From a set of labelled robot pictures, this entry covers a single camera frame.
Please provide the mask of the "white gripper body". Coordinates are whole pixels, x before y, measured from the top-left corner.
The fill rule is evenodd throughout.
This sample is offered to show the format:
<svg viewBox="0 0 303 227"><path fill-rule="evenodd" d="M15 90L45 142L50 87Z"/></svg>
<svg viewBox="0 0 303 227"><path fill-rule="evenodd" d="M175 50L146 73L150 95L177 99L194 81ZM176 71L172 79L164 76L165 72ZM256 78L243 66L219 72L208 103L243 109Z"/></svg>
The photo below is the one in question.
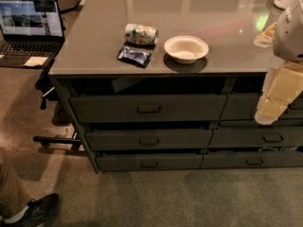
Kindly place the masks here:
<svg viewBox="0 0 303 227"><path fill-rule="evenodd" d="M282 104L292 103L303 92L303 64L285 61L271 68L264 80L265 98Z"/></svg>

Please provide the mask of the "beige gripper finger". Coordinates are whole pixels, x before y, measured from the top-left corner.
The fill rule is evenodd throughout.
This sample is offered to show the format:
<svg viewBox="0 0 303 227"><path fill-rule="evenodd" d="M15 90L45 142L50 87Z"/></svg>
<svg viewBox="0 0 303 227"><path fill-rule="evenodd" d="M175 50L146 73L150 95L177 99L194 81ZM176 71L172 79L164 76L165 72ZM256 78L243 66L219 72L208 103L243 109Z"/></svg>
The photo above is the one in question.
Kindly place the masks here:
<svg viewBox="0 0 303 227"><path fill-rule="evenodd" d="M285 112L287 106L261 97L258 101L255 120L260 125L271 125Z"/></svg>

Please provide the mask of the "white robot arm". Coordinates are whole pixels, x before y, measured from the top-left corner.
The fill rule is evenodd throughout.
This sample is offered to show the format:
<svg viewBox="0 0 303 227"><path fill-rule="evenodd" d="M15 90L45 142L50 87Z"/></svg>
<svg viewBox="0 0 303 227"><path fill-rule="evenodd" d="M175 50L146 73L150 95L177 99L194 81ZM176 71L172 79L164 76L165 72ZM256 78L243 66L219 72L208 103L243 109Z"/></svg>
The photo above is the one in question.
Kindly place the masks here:
<svg viewBox="0 0 303 227"><path fill-rule="evenodd" d="M293 0L272 26L274 55L284 62L266 73L255 120L271 125L303 92L303 0Z"/></svg>

